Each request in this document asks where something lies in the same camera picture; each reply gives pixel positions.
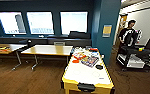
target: wooden table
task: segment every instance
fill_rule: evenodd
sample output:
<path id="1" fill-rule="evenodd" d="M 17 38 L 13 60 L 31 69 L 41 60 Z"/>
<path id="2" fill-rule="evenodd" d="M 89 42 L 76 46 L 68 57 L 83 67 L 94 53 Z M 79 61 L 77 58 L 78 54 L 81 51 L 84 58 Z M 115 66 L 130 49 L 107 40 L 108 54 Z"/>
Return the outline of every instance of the wooden table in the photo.
<path id="1" fill-rule="evenodd" d="M 26 45 L 23 44 L 0 44 L 0 54 L 10 54 L 22 47 L 25 47 Z M 18 67 L 19 65 L 21 65 L 21 60 L 20 57 L 18 55 L 18 52 L 16 51 L 16 55 L 19 61 L 19 64 L 16 65 L 12 70 L 16 69 L 16 67 Z"/>
<path id="2" fill-rule="evenodd" d="M 35 45 L 23 52 L 22 54 L 33 54 L 35 57 L 36 64 L 32 67 L 37 66 L 37 56 L 36 55 L 59 55 L 59 56 L 70 56 L 70 52 L 73 46 L 55 46 L 55 45 Z"/>
<path id="3" fill-rule="evenodd" d="M 78 52 L 82 52 L 89 57 L 93 54 L 85 49 L 75 49 L 73 54 Z M 95 53 L 97 53 L 95 57 L 99 59 L 93 67 L 82 64 L 81 60 L 79 63 L 73 63 L 72 61 L 76 59 L 73 56 L 71 57 L 61 82 L 61 87 L 65 89 L 65 94 L 69 94 L 69 90 L 91 92 L 94 94 L 114 94 L 114 85 L 106 66 L 99 52 Z M 96 65 L 101 65 L 103 69 L 97 69 Z"/>

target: teal wall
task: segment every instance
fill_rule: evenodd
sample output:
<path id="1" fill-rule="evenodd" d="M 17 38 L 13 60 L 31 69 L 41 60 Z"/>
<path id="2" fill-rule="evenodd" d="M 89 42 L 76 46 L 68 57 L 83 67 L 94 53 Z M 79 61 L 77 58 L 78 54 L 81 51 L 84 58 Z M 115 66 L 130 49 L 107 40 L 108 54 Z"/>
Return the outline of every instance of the teal wall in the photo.
<path id="1" fill-rule="evenodd" d="M 55 35 L 61 35 L 61 11 L 88 11 L 88 33 L 91 33 L 92 46 L 104 54 L 104 62 L 109 63 L 113 39 L 121 6 L 121 0 L 40 0 L 0 2 L 1 11 L 21 11 L 26 28 L 26 35 L 16 37 L 38 37 L 31 35 L 26 16 L 27 11 L 50 11 L 53 14 Z M 111 35 L 102 37 L 104 25 L 112 25 Z M 0 24 L 0 37 L 11 37 L 4 34 Z"/>
<path id="2" fill-rule="evenodd" d="M 40 1 L 8 1 L 0 2 L 1 11 L 21 11 L 23 21 L 26 28 L 26 35 L 16 35 L 16 37 L 38 37 L 39 35 L 31 35 L 26 16 L 27 11 L 49 11 L 53 15 L 53 25 L 55 35 L 61 35 L 61 11 L 87 11 L 88 12 L 88 33 L 91 33 L 93 0 L 40 0 Z M 11 37 L 6 35 L 0 24 L 0 36 Z"/>
<path id="3" fill-rule="evenodd" d="M 100 21 L 100 13 L 101 13 L 101 0 L 95 0 L 94 10 L 93 10 L 93 21 L 92 21 L 92 46 L 96 47 L 97 44 L 97 34 L 99 28 Z"/>
<path id="4" fill-rule="evenodd" d="M 104 54 L 104 62 L 105 64 L 109 64 L 109 59 L 111 55 L 112 45 L 113 45 L 113 39 L 115 35 L 115 29 L 117 24 L 117 19 L 120 11 L 121 6 L 121 0 L 101 0 L 101 6 L 97 4 L 97 6 L 94 6 L 94 15 L 93 19 L 97 19 L 96 17 L 99 17 L 99 22 L 95 22 L 93 24 L 97 25 L 98 28 L 95 29 L 95 31 L 92 31 L 92 34 L 95 35 L 93 41 L 93 47 L 97 47 L 100 51 L 100 54 Z M 112 30 L 110 37 L 102 37 L 103 27 L 104 25 L 112 25 Z"/>

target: man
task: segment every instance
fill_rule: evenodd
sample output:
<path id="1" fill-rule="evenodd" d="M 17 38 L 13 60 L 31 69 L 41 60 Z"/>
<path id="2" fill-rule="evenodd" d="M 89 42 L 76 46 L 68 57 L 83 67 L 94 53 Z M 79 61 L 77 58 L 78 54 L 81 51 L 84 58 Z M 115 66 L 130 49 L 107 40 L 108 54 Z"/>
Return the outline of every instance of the man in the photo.
<path id="1" fill-rule="evenodd" d="M 135 41 L 133 40 L 134 38 L 137 37 L 135 35 L 136 31 L 133 29 L 133 26 L 135 25 L 135 23 L 136 23 L 135 20 L 130 20 L 128 22 L 128 27 L 121 30 L 118 36 L 120 40 L 118 53 L 124 54 L 124 52 L 121 50 L 122 46 L 131 46 L 132 44 L 135 43 Z"/>

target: wall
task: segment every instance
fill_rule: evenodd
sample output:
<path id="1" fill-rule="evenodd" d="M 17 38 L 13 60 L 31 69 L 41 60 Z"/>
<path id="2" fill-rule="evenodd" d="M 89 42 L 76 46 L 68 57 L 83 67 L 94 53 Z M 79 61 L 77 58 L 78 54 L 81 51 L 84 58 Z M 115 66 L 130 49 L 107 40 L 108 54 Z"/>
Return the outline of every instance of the wall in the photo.
<path id="1" fill-rule="evenodd" d="M 128 14 L 127 21 L 136 20 L 134 29 L 143 33 L 139 44 L 145 45 L 150 38 L 150 1 L 126 7 L 120 14 Z"/>
<path id="2" fill-rule="evenodd" d="M 96 45 L 93 46 L 99 49 L 100 54 L 105 55 L 105 64 L 109 64 L 120 6 L 121 0 L 101 0 L 97 40 L 92 41 L 95 42 Z M 111 35 L 108 38 L 102 37 L 104 25 L 112 25 Z"/>
<path id="3" fill-rule="evenodd" d="M 88 11 L 88 32 L 91 33 L 93 0 L 40 0 L 40 1 L 8 1 L 0 2 L 0 11 L 21 11 L 25 24 L 26 35 L 16 35 L 16 37 L 38 37 L 31 35 L 26 17 L 27 11 L 51 11 L 53 14 L 54 33 L 61 35 L 61 11 Z M 4 34 L 0 24 L 0 36 L 11 37 Z"/>
<path id="4" fill-rule="evenodd" d="M 94 12 L 93 12 L 93 21 L 92 21 L 92 46 L 96 47 L 97 43 L 97 33 L 99 28 L 100 21 L 100 11 L 101 10 L 101 0 L 95 0 Z"/>

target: paper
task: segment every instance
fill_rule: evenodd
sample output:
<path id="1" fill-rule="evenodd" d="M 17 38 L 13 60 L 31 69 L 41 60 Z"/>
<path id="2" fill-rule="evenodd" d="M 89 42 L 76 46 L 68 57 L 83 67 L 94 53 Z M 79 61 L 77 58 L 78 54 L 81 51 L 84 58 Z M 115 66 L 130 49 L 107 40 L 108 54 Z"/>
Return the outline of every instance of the paper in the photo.
<path id="1" fill-rule="evenodd" d="M 112 25 L 104 25 L 102 37 L 110 37 Z"/>

